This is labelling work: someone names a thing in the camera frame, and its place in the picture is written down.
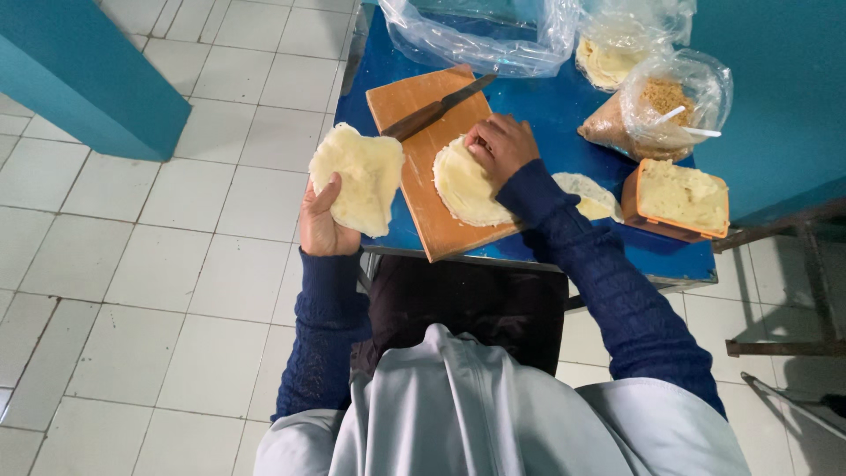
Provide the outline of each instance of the navy blue sleeve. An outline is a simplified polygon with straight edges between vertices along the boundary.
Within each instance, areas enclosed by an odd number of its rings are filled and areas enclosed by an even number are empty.
[[[667,299],[625,257],[617,234],[592,226],[575,208],[579,197],[561,191],[540,159],[514,174],[497,200],[545,237],[548,256],[579,288],[611,354],[614,379],[664,380],[725,418],[711,354],[696,345]]]
[[[371,336],[370,300],[355,291],[361,253],[312,257],[299,249],[303,290],[294,307],[297,336],[272,422],[305,410],[349,406],[350,346]]]

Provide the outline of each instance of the blue table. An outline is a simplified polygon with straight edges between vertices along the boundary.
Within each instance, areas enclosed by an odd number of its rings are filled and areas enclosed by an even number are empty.
[[[484,20],[468,20],[464,30],[493,34],[502,27]],[[393,48],[382,11],[362,5],[357,18],[356,36],[344,75],[335,123],[346,122],[363,136],[378,136],[376,124],[365,99],[365,91],[410,76],[437,70],[407,59]],[[517,120],[531,123],[544,163],[550,173],[585,174],[613,192],[619,200],[623,181],[635,169],[635,163],[605,147],[595,146],[576,134],[576,127],[609,96],[594,89],[574,67],[565,63],[555,78],[516,80],[498,79],[485,88],[491,109],[513,113]],[[679,165],[693,167],[693,158]],[[425,256],[417,229],[400,191],[391,205],[393,220],[387,236],[371,239],[363,236],[369,252]],[[611,219],[594,222],[610,226],[623,237],[626,256],[657,287],[678,291],[717,282],[711,242],[688,244],[661,235],[617,224]],[[454,259],[492,263],[522,268],[549,268],[538,260],[523,242],[521,234],[480,246]]]

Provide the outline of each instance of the hand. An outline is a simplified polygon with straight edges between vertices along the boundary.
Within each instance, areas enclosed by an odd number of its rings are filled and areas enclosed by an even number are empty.
[[[485,169],[495,191],[521,167],[541,156],[529,123],[518,123],[511,114],[493,113],[479,121],[467,133],[464,146]]]
[[[353,255],[361,245],[361,233],[335,223],[329,208],[341,193],[341,175],[332,172],[329,183],[315,195],[309,179],[299,206],[299,243],[311,256]]]

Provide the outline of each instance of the blue wall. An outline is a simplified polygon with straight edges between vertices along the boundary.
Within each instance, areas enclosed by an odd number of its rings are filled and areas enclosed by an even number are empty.
[[[732,69],[734,104],[696,164],[750,225],[846,195],[846,3],[699,2],[691,47]]]

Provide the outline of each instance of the orange plastic box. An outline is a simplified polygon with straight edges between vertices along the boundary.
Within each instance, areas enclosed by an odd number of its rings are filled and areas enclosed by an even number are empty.
[[[681,224],[670,219],[652,217],[645,213],[641,213],[640,194],[638,193],[638,190],[640,189],[640,175],[643,172],[645,164],[646,162],[641,162],[637,169],[635,169],[623,183],[623,200],[620,203],[620,207],[623,209],[623,220],[626,225],[640,228],[641,230],[651,231],[652,233],[657,233],[659,235],[669,236],[670,238],[675,238],[677,240],[687,241],[688,243],[696,243],[697,241],[726,237],[728,234],[728,195],[726,196],[725,206],[726,218],[723,222],[724,225],[722,230],[719,233],[714,233],[710,230],[700,230],[690,225]],[[719,177],[714,177],[713,175],[711,177],[723,185],[726,184],[726,182]]]

